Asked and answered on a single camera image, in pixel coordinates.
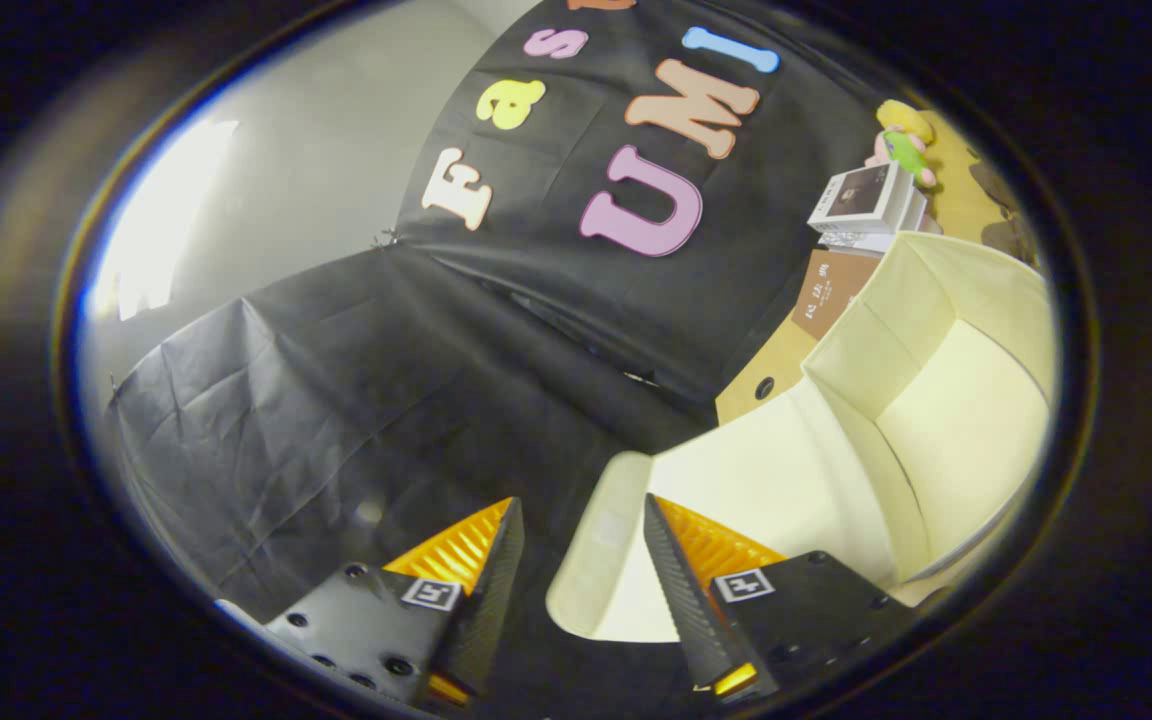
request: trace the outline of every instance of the cardboard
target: cardboard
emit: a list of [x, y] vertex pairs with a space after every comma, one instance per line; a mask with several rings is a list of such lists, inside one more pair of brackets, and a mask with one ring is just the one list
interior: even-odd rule
[[[759, 351], [741, 369], [740, 374], [732, 378], [723, 392], [714, 397], [714, 409], [718, 424], [723, 425], [749, 414], [758, 406], [767, 404], [773, 397], [790, 389], [803, 379], [801, 363], [812, 354], [817, 338], [810, 336], [805, 329], [794, 321], [797, 309], [785, 317], [776, 332]], [[759, 386], [771, 379], [771, 387], [759, 397]]]
[[852, 252], [812, 251], [799, 302], [791, 316], [810, 336], [824, 338], [847, 305], [851, 304], [869, 275], [878, 268], [878, 258]]

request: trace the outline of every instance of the cream cardboard box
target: cream cardboard box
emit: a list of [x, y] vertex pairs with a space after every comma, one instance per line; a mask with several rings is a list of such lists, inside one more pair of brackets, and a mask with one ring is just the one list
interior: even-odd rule
[[550, 584], [550, 617], [590, 639], [677, 641], [643, 541], [646, 492], [783, 555], [826, 550], [888, 592], [929, 592], [1026, 487], [1056, 361], [1033, 270], [900, 233], [794, 387], [672, 450], [612, 457]]

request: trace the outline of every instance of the brown cardboard box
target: brown cardboard box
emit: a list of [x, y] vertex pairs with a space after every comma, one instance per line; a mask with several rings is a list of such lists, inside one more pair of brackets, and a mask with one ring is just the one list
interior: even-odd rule
[[824, 338], [861, 288], [874, 274], [878, 258], [851, 252], [813, 250], [794, 309], [794, 321], [812, 338]]

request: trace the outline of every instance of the white paper box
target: white paper box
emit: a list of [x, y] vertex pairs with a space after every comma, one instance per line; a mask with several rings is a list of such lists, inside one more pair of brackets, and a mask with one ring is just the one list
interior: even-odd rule
[[818, 232], [900, 232], [912, 192], [914, 176], [896, 162], [838, 174], [808, 225]]

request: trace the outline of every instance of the black cloth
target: black cloth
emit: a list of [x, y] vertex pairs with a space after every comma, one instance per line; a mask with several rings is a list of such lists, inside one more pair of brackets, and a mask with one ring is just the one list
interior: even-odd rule
[[[690, 26], [774, 50], [780, 68], [764, 74], [687, 50], [681, 38]], [[573, 58], [525, 54], [526, 38], [544, 28], [579, 29], [589, 41]], [[498, 38], [445, 106], [412, 169], [397, 235], [508, 293], [626, 372], [712, 406], [794, 306], [819, 238], [805, 222], [824, 184], [872, 154], [878, 104], [902, 96], [862, 79], [854, 55], [766, 3], [653, 0], [571, 12], [564, 0], [545, 0]], [[654, 75], [667, 59], [759, 92], [758, 106], [730, 128], [736, 143], [727, 158], [710, 158], [669, 129], [626, 122], [636, 96], [676, 94]], [[525, 122], [508, 131], [475, 115], [479, 96], [500, 79], [545, 85]], [[604, 190], [654, 222], [670, 213], [672, 200], [654, 188], [607, 179], [624, 145], [702, 192], [700, 223], [672, 255], [649, 258], [579, 234], [581, 214]], [[447, 147], [465, 152], [461, 162], [493, 188], [476, 232], [420, 205]]]
[[[500, 692], [477, 714], [531, 717], [526, 694], [650, 711], [685, 683], [675, 647], [577, 639], [544, 597], [608, 458], [707, 424], [420, 251], [362, 252], [220, 306], [120, 384], [109, 426], [147, 523], [257, 620], [349, 560], [384, 564], [520, 497]], [[636, 691], [581, 696], [631, 667]], [[590, 684], [554, 689], [573, 670]]]

